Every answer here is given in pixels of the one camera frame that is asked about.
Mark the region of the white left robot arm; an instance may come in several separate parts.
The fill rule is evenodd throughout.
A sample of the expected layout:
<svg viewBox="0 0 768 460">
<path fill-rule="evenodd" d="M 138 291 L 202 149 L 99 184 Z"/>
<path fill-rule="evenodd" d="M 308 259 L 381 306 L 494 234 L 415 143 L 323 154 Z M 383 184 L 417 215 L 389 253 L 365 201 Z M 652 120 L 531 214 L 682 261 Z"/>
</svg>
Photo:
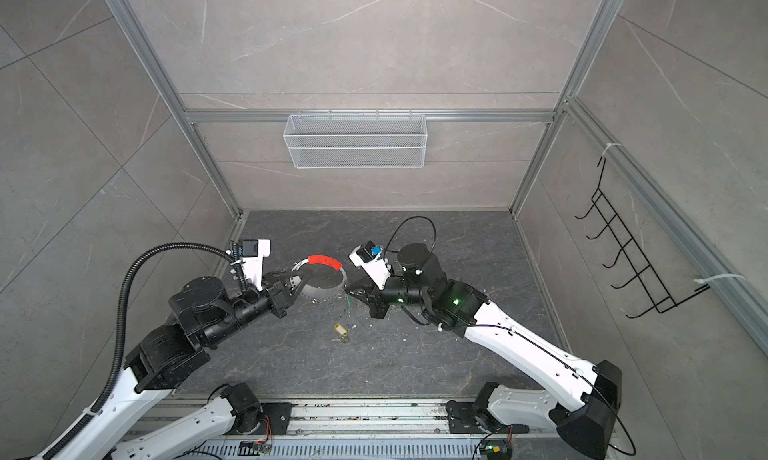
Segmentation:
<svg viewBox="0 0 768 460">
<path fill-rule="evenodd" d="M 202 276 L 172 296 L 174 316 L 132 350 L 116 335 L 116 364 L 97 399 L 41 459 L 177 459 L 225 433 L 249 433 L 264 420 L 260 401 L 244 383 L 226 386 L 195 412 L 136 439 L 126 434 L 145 413 L 210 359 L 211 350 L 267 313 L 286 314 L 307 283 L 306 273 L 278 272 L 264 286 L 235 297 L 221 279 Z"/>
</svg>

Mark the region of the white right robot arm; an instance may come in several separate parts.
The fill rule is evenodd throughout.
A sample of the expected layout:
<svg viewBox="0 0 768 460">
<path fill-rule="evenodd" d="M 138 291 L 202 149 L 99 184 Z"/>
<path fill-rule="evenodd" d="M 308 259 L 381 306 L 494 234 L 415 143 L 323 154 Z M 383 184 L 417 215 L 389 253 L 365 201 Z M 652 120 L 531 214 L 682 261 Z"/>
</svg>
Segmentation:
<svg viewBox="0 0 768 460">
<path fill-rule="evenodd" d="M 519 427 L 553 431 L 578 453 L 605 458 L 622 400 L 616 365 L 593 364 L 535 334 L 480 289 L 450 278 L 424 243 L 400 248 L 390 263 L 384 247 L 368 241 L 349 259 L 365 275 L 346 292 L 363 302 L 371 317 L 383 319 L 397 306 L 422 326 L 486 348 L 538 384 L 536 390 L 518 390 L 486 383 L 471 406 L 471 418 L 486 436 Z"/>
</svg>

